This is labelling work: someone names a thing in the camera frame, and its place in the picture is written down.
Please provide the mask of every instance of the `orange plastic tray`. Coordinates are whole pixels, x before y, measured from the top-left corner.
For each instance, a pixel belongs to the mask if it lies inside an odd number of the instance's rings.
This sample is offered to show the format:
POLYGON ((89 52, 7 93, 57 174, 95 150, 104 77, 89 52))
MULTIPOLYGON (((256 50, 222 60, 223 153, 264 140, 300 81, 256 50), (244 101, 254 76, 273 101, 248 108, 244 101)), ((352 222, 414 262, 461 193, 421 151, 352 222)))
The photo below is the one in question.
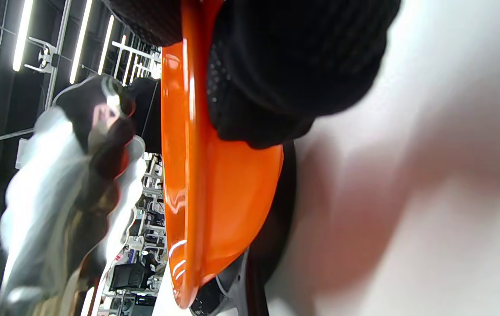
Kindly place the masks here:
POLYGON ((251 244, 268 216, 282 146, 253 150, 218 139, 207 114, 206 61, 223 0, 183 0, 183 42, 162 50, 162 153, 174 296, 200 286, 251 244))

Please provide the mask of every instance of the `desk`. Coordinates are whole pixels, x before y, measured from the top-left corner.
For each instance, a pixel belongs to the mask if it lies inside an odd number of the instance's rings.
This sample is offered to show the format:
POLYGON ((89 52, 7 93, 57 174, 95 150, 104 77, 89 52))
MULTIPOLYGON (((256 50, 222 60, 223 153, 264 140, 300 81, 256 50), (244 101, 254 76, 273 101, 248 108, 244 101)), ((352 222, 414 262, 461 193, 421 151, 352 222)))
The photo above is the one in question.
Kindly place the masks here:
POLYGON ((500 316, 499 0, 404 0, 374 88, 297 154, 271 315, 500 316))

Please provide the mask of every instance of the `ceiling light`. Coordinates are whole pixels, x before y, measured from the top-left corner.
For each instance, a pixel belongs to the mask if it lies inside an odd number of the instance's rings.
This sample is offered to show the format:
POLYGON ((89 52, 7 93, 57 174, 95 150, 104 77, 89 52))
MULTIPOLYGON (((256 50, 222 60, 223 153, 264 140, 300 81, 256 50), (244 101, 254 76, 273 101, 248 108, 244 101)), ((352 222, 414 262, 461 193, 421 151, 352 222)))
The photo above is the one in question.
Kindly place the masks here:
POLYGON ((142 67, 143 65, 142 64, 137 64, 137 77, 138 78, 141 78, 141 72, 142 72, 142 67))
POLYGON ((78 42, 76 43, 75 57, 72 60, 71 78, 70 82, 73 84, 76 80, 76 72, 78 71, 78 64, 80 62, 80 55, 82 54, 82 46, 84 44, 84 36, 86 34, 86 27, 88 26, 88 18, 90 17, 90 9, 92 8, 92 0, 86 0, 86 8, 84 9, 84 17, 80 26, 80 33, 78 35, 78 42))
POLYGON ((97 69, 97 74, 98 75, 101 75, 101 73, 104 70, 105 55, 108 52, 109 38, 111 38, 111 30, 112 30, 112 28, 113 28, 113 14, 109 18, 108 30, 107 30, 107 32, 105 34, 104 48, 101 50, 100 67, 97 69))
MULTIPOLYGON (((121 39, 121 45, 125 45, 125 41, 127 37, 123 35, 121 39)), ((115 70, 113 71, 113 78, 117 79, 117 72, 119 71, 119 63, 121 62, 121 53, 123 52, 122 48, 119 48, 119 54, 117 54, 117 61, 115 62, 115 70)))
POLYGON ((29 28, 29 20, 31 18, 31 10, 33 9, 33 0, 25 0, 23 3, 22 19, 19 22, 18 37, 15 42, 13 70, 16 72, 22 66, 23 50, 27 42, 27 29, 29 28))
POLYGON ((129 52, 129 59, 127 60, 127 66, 125 67, 125 74, 123 75, 123 86, 127 84, 127 76, 129 75, 129 66, 131 64, 131 58, 133 57, 133 53, 129 52))
POLYGON ((135 70, 136 67, 138 66, 138 63, 139 63, 139 55, 135 55, 135 62, 134 62, 135 66, 133 66, 133 71, 131 72, 131 80, 129 81, 129 84, 133 83, 133 80, 135 78, 135 70))

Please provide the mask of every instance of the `black glove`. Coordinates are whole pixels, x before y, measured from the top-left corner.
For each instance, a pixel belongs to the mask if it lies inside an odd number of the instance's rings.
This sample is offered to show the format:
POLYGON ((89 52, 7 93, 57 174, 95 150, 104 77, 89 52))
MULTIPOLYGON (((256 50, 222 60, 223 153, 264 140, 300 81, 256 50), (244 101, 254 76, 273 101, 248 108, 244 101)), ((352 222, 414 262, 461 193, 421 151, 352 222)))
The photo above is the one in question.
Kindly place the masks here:
POLYGON ((227 0, 207 98, 223 140, 265 148, 353 106, 372 86, 400 0, 227 0))

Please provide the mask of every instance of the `silver object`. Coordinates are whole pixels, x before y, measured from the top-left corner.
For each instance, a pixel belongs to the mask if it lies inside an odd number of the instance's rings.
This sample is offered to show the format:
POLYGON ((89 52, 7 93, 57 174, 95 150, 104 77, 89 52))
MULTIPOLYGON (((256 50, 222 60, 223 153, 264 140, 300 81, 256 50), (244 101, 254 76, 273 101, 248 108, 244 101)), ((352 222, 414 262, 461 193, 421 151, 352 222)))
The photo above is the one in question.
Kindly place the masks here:
POLYGON ((130 108, 117 80, 94 76, 37 120, 0 223, 0 316, 78 316, 91 305, 85 293, 125 244, 143 190, 130 108))

